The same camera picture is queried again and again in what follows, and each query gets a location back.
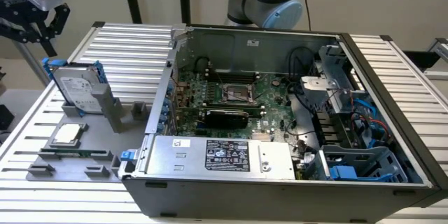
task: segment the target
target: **blue cable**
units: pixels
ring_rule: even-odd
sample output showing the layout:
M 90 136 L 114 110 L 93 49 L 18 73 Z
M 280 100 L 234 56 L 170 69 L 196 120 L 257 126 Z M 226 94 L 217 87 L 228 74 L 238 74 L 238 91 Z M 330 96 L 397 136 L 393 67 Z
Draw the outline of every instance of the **blue cable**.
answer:
M 365 101 L 362 101 L 361 99 L 356 98 L 353 100 L 353 102 L 357 102 L 358 104 L 361 104 L 364 107 L 368 107 L 372 111 L 373 114 L 373 118 L 376 118 L 376 107 L 370 106 Z
M 369 146 L 366 146 L 366 149 L 370 149 L 373 147 L 374 142 L 376 142 L 376 140 L 372 139 L 370 142 L 369 142 Z

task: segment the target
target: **power supply label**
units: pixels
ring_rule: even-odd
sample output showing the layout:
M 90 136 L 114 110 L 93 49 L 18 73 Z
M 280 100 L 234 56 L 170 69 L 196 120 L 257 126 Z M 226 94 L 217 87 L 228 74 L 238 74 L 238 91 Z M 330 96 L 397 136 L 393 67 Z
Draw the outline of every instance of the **power supply label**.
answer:
M 205 169 L 249 172 L 248 142 L 206 140 Z

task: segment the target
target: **slotted metal surface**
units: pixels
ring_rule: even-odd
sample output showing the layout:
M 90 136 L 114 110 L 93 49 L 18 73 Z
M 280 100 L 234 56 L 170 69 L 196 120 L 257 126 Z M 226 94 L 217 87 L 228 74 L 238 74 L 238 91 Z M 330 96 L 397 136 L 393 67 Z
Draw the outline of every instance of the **slotted metal surface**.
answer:
M 100 61 L 121 103 L 152 104 L 170 47 L 170 26 L 105 23 L 73 62 Z
M 120 85 L 120 82 L 132 83 L 132 85 L 140 83 L 144 87 L 145 84 L 150 84 L 150 80 L 154 80 L 150 78 L 157 78 L 157 75 L 140 72 L 138 70 L 133 71 L 132 68 L 141 69 L 140 64 L 125 61 L 138 58 L 132 53 L 144 53 L 141 52 L 142 50 L 137 52 L 138 49 L 134 47 L 90 47 L 90 45 L 98 43 L 101 45 L 136 46 L 142 42 L 124 39 L 149 39 L 154 35 L 165 36 L 168 34 L 165 31 L 150 35 L 149 29 L 166 30 L 169 27 L 156 28 L 154 26 L 120 24 L 106 24 L 105 27 L 104 29 L 92 29 L 89 31 L 73 52 L 72 59 L 76 58 L 76 61 L 81 60 L 85 62 L 94 59 L 98 59 L 101 62 L 105 62 L 105 59 L 116 59 L 132 63 L 126 65 L 125 63 L 118 64 L 117 61 L 109 61 L 114 63 L 106 63 L 105 65 L 114 68 L 112 71 L 110 69 L 106 70 L 108 80 L 116 85 Z M 94 40 L 94 38 L 113 38 L 117 43 L 113 44 L 110 40 Z M 360 38 L 364 38 L 364 42 L 372 40 L 368 36 Z M 86 54 L 90 54 L 92 51 L 97 55 L 94 56 L 96 58 L 89 59 L 92 56 Z M 132 87 L 128 90 L 114 90 L 114 95 L 121 94 L 122 97 L 129 98 L 128 101 L 138 98 L 140 93 L 148 95 L 146 91 L 137 91 L 144 90 L 138 89 L 138 85 L 134 86 L 137 87 Z M 144 216 L 120 183 L 29 182 L 25 180 L 25 169 L 34 162 L 37 158 L 36 152 L 44 146 L 62 116 L 62 101 L 61 94 L 52 83 L 29 109 L 6 142 L 0 147 L 0 223 L 192 223 L 192 220 L 185 219 L 150 219 Z M 418 116 L 420 112 L 409 112 L 409 114 Z M 430 145 L 437 148 L 446 147 L 446 145 L 442 146 L 438 144 L 442 139 L 437 136 L 426 136 L 425 138 L 428 147 Z M 380 223 L 446 223 L 446 208 L 448 200 L 440 201 L 425 209 L 406 208 L 394 213 L 388 219 L 381 220 Z M 258 221 L 229 220 L 202 220 L 201 222 L 260 223 Z
M 404 112 L 446 174 L 448 103 L 424 74 L 390 41 L 352 35 L 385 89 Z

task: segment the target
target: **blue latch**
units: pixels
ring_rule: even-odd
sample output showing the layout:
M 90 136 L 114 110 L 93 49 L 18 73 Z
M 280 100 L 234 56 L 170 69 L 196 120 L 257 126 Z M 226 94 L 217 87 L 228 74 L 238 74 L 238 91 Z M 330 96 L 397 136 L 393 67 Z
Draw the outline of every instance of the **blue latch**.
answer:
M 134 152 L 132 151 L 121 152 L 121 156 L 120 156 L 121 161 L 133 161 L 133 157 L 134 157 Z
M 105 72 L 104 72 L 102 64 L 98 61 L 96 61 L 96 62 L 93 62 L 93 66 L 96 67 L 96 70 L 97 70 L 100 83 L 108 83 L 106 78 L 105 78 Z
M 386 173 L 380 177 L 357 177 L 354 167 L 338 165 L 329 168 L 329 175 L 333 180 L 365 182 L 389 182 L 393 176 L 390 173 Z
M 44 58 L 41 61 L 45 65 L 48 64 L 50 67 L 64 67 L 66 65 L 66 60 L 52 60 Z

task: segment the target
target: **metal frame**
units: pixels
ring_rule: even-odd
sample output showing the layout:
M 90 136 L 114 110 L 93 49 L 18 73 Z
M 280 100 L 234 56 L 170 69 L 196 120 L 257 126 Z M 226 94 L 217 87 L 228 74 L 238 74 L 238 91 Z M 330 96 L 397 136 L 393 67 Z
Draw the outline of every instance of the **metal frame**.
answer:
M 448 40 L 444 38 L 436 38 L 436 41 L 428 48 L 428 52 L 434 52 L 440 58 L 448 62 Z
M 422 73 L 429 80 L 440 80 L 446 81 L 448 80 L 448 72 L 445 71 L 424 71 Z
M 444 154 L 440 153 L 440 148 L 444 146 L 442 140 L 448 140 L 448 135 L 444 133 L 448 124 L 446 98 L 393 41 L 385 41 L 380 36 L 353 35 L 352 38 L 366 59 L 366 62 L 357 66 L 370 66 L 376 78 L 372 78 L 370 75 L 369 77 L 373 80 L 369 81 L 384 83 L 380 85 L 385 92 L 381 93 L 378 99 L 388 100 L 386 103 L 382 103 L 382 106 L 388 107 L 392 113 L 386 113 L 386 115 L 392 121 L 401 123 L 402 128 L 397 130 L 409 146 L 409 151 L 429 175 L 428 179 L 436 187 L 442 189 L 442 193 L 418 202 L 416 206 L 422 207 L 448 196 L 445 190 L 448 188 L 448 177 L 441 166 L 445 158 Z M 378 44 L 384 46 L 381 49 L 372 48 Z M 377 65 L 378 62 L 392 62 L 393 64 L 380 66 Z
M 24 60 L 26 61 L 30 69 L 33 70 L 40 82 L 42 83 L 42 85 L 48 85 L 49 84 L 49 78 L 48 75 L 44 71 L 44 68 L 41 66 L 41 64 L 38 63 L 38 61 L 36 60 L 33 54 L 30 53 L 28 47 L 25 44 L 12 41 L 14 47 L 17 48 Z
M 200 177 L 200 176 L 176 176 L 176 175 L 152 175 L 146 174 L 146 164 L 148 159 L 150 156 L 152 145 L 154 135 L 149 135 L 146 138 L 146 142 L 142 145 L 141 152 L 137 158 L 137 167 L 136 171 L 132 173 L 125 173 L 121 171 L 121 175 L 124 178 L 124 185 L 129 190 L 138 206 L 142 209 L 144 214 L 148 216 L 180 216 L 186 218 L 260 218 L 260 219 L 273 219 L 273 220 L 292 220 L 292 219 L 301 219 L 308 221 L 314 221 L 314 214 L 310 209 L 304 212 L 293 212 L 292 209 L 288 209 L 290 206 L 298 201 L 301 194 L 305 191 L 314 191 L 314 193 L 320 192 L 321 190 L 330 189 L 332 193 L 330 198 L 344 198 L 344 203 L 349 205 L 350 213 L 342 214 L 342 210 L 337 210 L 337 214 L 332 216 L 332 218 L 325 219 L 328 216 L 321 216 L 320 220 L 325 221 L 356 221 L 356 220 L 365 220 L 368 222 L 377 221 L 381 218 L 386 211 L 397 210 L 402 207 L 400 204 L 402 202 L 394 201 L 396 198 L 388 197 L 386 195 L 381 195 L 381 200 L 392 203 L 390 205 L 386 204 L 385 209 L 381 207 L 376 207 L 376 212 L 362 212 L 362 209 L 357 209 L 357 206 L 350 205 L 350 200 L 356 201 L 354 198 L 369 198 L 372 202 L 374 201 L 376 195 L 374 190 L 378 188 L 382 191 L 392 190 L 393 195 L 401 195 L 404 191 L 413 191 L 414 196 L 424 194 L 425 196 L 420 195 L 416 198 L 406 198 L 405 204 L 417 204 L 418 206 L 428 206 L 429 203 L 436 202 L 440 198 L 445 197 L 446 193 L 446 186 L 445 180 L 446 175 L 437 165 L 434 164 L 434 158 L 429 153 L 429 150 L 424 147 L 424 142 L 420 139 L 416 131 L 408 119 L 404 117 L 404 114 L 393 101 L 390 96 L 390 92 L 394 89 L 400 89 L 393 85 L 384 85 L 377 77 L 378 72 L 376 68 L 370 66 L 366 58 L 364 57 L 365 51 L 360 50 L 356 43 L 353 42 L 350 36 L 348 34 L 338 34 L 338 33 L 314 33 L 314 32 L 302 32 L 302 31 L 278 31 L 270 29 L 260 29 L 260 28 L 229 28 L 229 27 L 220 27 L 220 26 L 192 26 L 192 29 L 214 29 L 216 30 L 228 30 L 232 31 L 237 29 L 241 32 L 257 31 L 261 33 L 272 32 L 274 34 L 285 34 L 285 35 L 317 35 L 325 37 L 334 37 L 340 40 L 340 45 L 344 48 L 346 56 L 352 62 L 354 70 L 361 78 L 361 81 L 376 101 L 376 104 L 380 108 L 382 114 L 385 116 L 385 120 L 389 125 L 392 125 L 392 131 L 397 136 L 397 141 L 402 147 L 404 153 L 409 158 L 412 166 L 418 173 L 422 184 L 406 184 L 406 183 L 366 183 L 366 182 L 333 182 L 333 181 L 309 181 L 309 180 L 294 180 L 294 181 L 284 181 L 284 180 L 274 180 L 274 179 L 238 179 L 238 178 L 209 178 L 209 177 Z M 392 48 L 392 44 L 386 44 L 381 46 L 382 49 L 389 49 L 390 52 L 384 51 L 385 55 L 400 57 L 396 53 L 396 49 Z M 402 65 L 398 69 L 405 69 L 409 65 Z M 165 89 L 157 91 L 161 94 L 165 94 Z M 152 118 L 154 122 L 157 121 L 158 114 L 156 111 L 156 115 Z M 425 150 L 420 150 L 416 146 L 422 146 Z M 150 185 L 156 183 L 157 189 L 154 189 Z M 252 188 L 262 186 L 264 193 L 261 192 L 254 193 Z M 280 190 L 281 187 L 288 186 L 288 192 L 290 195 L 294 195 L 294 199 L 284 198 L 276 202 L 276 208 L 288 209 L 288 216 L 284 216 L 281 212 L 264 212 L 260 211 L 261 206 L 258 200 L 262 197 L 268 198 L 268 195 L 276 195 L 276 190 Z M 225 190 L 225 195 L 217 196 L 217 198 L 222 202 L 229 202 L 232 198 L 238 197 L 238 194 L 244 194 L 244 199 L 241 200 L 241 204 L 246 205 L 244 208 L 245 211 L 249 211 L 250 214 L 245 213 L 241 209 L 229 208 L 226 205 L 220 203 L 214 203 L 214 208 L 209 209 L 206 212 L 200 211 L 204 209 L 201 206 L 202 202 L 209 202 L 212 198 L 209 197 L 213 192 Z M 320 197 L 320 202 L 330 202 L 330 199 L 326 198 L 325 195 Z M 270 208 L 272 202 L 262 201 L 262 207 Z M 322 210 L 325 204 L 320 204 L 320 210 Z

